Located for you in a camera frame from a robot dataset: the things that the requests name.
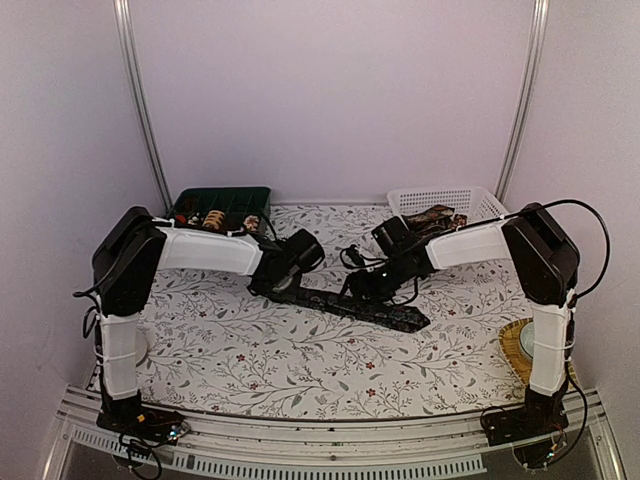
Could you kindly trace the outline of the yellow striped rolled tie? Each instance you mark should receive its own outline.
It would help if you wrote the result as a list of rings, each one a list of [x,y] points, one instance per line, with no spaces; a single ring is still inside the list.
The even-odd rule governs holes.
[[[211,231],[221,231],[224,227],[225,213],[221,210],[210,210],[204,217],[202,227]]]

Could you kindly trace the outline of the cream ceramic mug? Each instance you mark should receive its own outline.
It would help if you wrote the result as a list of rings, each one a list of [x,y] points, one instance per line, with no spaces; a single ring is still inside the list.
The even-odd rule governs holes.
[[[148,349],[149,344],[144,333],[137,330],[135,335],[135,362],[137,367],[144,363],[148,355]]]

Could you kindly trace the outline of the floral patterned table mat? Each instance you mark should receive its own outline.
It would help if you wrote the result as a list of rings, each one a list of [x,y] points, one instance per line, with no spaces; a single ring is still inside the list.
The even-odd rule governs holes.
[[[280,304],[248,276],[157,272],[137,322],[148,355],[141,398],[181,410],[260,418],[390,419],[522,401],[498,334],[531,316],[513,265],[458,266],[404,288],[431,324],[402,333]]]

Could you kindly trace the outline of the dark floral necktie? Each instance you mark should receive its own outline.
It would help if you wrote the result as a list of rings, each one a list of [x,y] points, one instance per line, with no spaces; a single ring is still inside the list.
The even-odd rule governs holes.
[[[277,303],[349,317],[403,333],[415,333],[431,324],[416,307],[365,302],[330,291],[299,287],[274,292],[270,298]]]

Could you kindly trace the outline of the dark maroon rolled tie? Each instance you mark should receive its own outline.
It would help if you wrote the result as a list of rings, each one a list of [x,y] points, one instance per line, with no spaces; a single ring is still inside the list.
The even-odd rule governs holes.
[[[241,230],[244,228],[244,217],[238,214],[228,214],[225,216],[223,227],[226,231]]]

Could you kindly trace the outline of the white plastic basket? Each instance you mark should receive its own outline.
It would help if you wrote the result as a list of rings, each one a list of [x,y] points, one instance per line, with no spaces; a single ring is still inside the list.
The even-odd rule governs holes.
[[[415,187],[386,195],[394,215],[413,215],[440,205],[467,216],[470,223],[506,215],[507,209],[483,187]]]

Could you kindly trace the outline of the brown patterned necktie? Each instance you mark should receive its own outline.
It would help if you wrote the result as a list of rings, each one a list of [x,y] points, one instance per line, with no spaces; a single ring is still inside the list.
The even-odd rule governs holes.
[[[402,215],[408,229],[426,235],[441,231],[456,230],[467,225],[468,217],[459,214],[454,208],[445,205],[434,205],[420,213]]]

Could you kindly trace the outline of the woven bamboo tray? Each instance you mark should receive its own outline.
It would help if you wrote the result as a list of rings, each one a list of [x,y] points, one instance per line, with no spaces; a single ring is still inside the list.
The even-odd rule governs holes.
[[[498,335],[502,356],[523,387],[529,383],[532,358],[523,349],[520,334],[523,329],[532,329],[532,323],[531,318],[510,322],[500,329]]]

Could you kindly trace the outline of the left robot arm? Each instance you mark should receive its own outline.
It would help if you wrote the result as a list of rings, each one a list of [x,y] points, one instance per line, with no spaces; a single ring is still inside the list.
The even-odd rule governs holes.
[[[128,434],[148,426],[136,379],[136,331],[157,272],[194,269],[248,276],[264,295],[288,287],[324,257],[316,237],[305,229],[276,241],[248,231],[179,227],[144,207],[130,208],[92,257],[92,286],[77,294],[93,301],[97,315],[104,412]]]

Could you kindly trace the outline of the front aluminium rail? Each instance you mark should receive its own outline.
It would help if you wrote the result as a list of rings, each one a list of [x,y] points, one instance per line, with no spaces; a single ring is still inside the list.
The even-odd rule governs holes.
[[[190,432],[140,458],[142,474],[211,479],[623,479],[622,463],[595,390],[569,393],[559,461],[519,462],[543,437],[493,445],[486,415],[467,412],[396,420],[304,421],[189,411]]]

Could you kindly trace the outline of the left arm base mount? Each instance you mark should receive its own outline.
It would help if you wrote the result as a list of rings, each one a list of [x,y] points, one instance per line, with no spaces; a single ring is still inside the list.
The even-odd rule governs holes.
[[[150,460],[157,468],[162,466],[159,449],[175,446],[191,432],[182,414],[142,406],[102,410],[96,424],[118,434],[118,444],[129,461]]]

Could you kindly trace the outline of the white dotted black rolled tie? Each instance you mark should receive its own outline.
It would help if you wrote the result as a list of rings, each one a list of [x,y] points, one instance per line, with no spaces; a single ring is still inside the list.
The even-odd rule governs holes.
[[[201,226],[203,222],[202,217],[199,214],[194,214],[187,219],[187,224],[189,226]]]

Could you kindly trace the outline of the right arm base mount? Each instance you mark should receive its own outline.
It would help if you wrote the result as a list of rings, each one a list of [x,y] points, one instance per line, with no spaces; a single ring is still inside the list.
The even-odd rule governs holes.
[[[561,400],[544,397],[526,400],[521,407],[488,407],[480,415],[480,426],[490,446],[513,444],[516,461],[526,470],[549,467],[567,446],[569,422]]]

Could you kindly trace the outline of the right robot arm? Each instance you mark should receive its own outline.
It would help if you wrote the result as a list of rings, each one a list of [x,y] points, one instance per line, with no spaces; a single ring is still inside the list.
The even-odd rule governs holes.
[[[567,361],[573,339],[573,314],[579,299],[580,254],[549,204],[530,203],[518,212],[472,224],[436,205],[419,214],[394,216],[372,235],[383,260],[353,264],[339,293],[345,303],[368,308],[371,319],[388,328],[415,332],[426,317],[408,301],[394,302],[407,282],[419,283],[451,267],[509,260],[533,316],[533,366],[517,427],[537,436],[552,424],[570,383]]]

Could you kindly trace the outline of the green divided organizer box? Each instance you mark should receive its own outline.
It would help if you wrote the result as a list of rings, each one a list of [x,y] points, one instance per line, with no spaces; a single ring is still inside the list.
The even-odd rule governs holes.
[[[199,214],[204,219],[210,210],[221,210],[225,213],[225,216],[238,214],[245,218],[247,215],[257,215],[260,217],[261,222],[259,231],[255,233],[265,234],[268,229],[273,231],[270,221],[270,195],[271,189],[265,186],[190,188],[179,195],[166,217],[173,220],[172,217],[177,214],[182,214],[187,218],[194,214]],[[234,232],[226,231],[224,227],[221,231],[211,231],[203,228],[202,225],[195,227],[176,222],[175,224],[177,227],[205,230],[213,233],[226,234],[227,232]]]

